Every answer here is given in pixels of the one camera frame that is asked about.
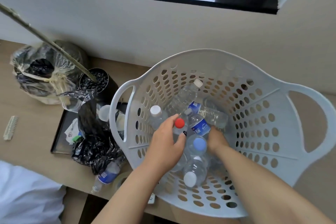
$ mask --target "white comb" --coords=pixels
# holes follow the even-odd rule
[[[8,122],[5,133],[3,134],[4,140],[11,140],[15,131],[16,124],[18,122],[18,116],[12,116]]]

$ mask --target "white plastic laundry basket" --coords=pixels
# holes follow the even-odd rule
[[[196,78],[203,81],[199,96],[212,96],[212,100],[229,114],[226,138],[230,146],[290,186],[336,143],[336,111],[317,91],[275,79],[252,63],[224,51],[191,50],[166,58],[143,76],[126,82],[112,100],[112,135],[133,169],[143,161],[153,135],[153,128],[148,124],[150,107],[164,107],[184,85]],[[133,87],[133,92],[126,110],[125,138],[122,140],[113,110],[129,87]],[[290,90],[311,97],[326,116],[325,139],[310,153],[303,145],[301,122],[288,96]],[[192,190],[185,187],[181,173],[170,172],[162,178],[155,194],[176,207],[197,214],[225,218],[247,215],[224,168],[210,170],[202,186]]]

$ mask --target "basket handle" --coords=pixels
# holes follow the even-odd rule
[[[115,110],[117,108],[117,104],[118,101],[121,97],[121,95],[129,88],[129,87],[133,87],[133,91],[132,94],[128,100],[128,103],[130,103],[132,101],[133,98],[133,94],[135,92],[136,86],[139,85],[138,83],[138,79],[134,79],[134,80],[130,80],[128,82],[125,82],[122,86],[120,86],[120,88],[117,90],[117,92],[114,94],[112,102],[111,102],[111,106],[110,106],[110,129],[111,129],[111,133],[113,135],[114,140],[116,141],[116,143],[119,145],[119,147],[121,149],[123,149],[123,143],[126,141],[126,124],[127,124],[127,119],[128,119],[128,108],[129,105],[127,105],[126,108],[126,113],[125,113],[125,133],[124,133],[124,140],[121,139],[119,133],[118,133],[118,129],[117,129],[117,125],[116,125],[116,118],[115,118]]]
[[[297,91],[309,96],[322,108],[325,114],[327,120],[327,132],[325,133],[325,138],[315,150],[309,153],[306,152],[309,162],[312,163],[331,151],[336,144],[336,110],[325,96],[309,87],[287,83],[286,89],[288,91]]]

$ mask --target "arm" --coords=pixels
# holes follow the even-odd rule
[[[173,141],[173,124],[178,115],[164,121],[153,134],[144,161],[117,190],[92,224],[139,223],[155,186],[182,156],[186,136]]]
[[[224,163],[254,223],[334,223],[279,177],[231,149],[215,127],[211,128],[208,148]]]

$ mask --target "blue bottle label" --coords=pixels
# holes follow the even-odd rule
[[[204,119],[198,122],[191,129],[200,136],[204,136],[210,131],[210,127],[208,126],[207,122]]]
[[[118,176],[118,174],[103,172],[101,175],[98,175],[98,179],[105,184],[111,183]]]
[[[201,108],[201,104],[192,101],[192,103],[188,106],[192,110],[193,113],[198,113]]]

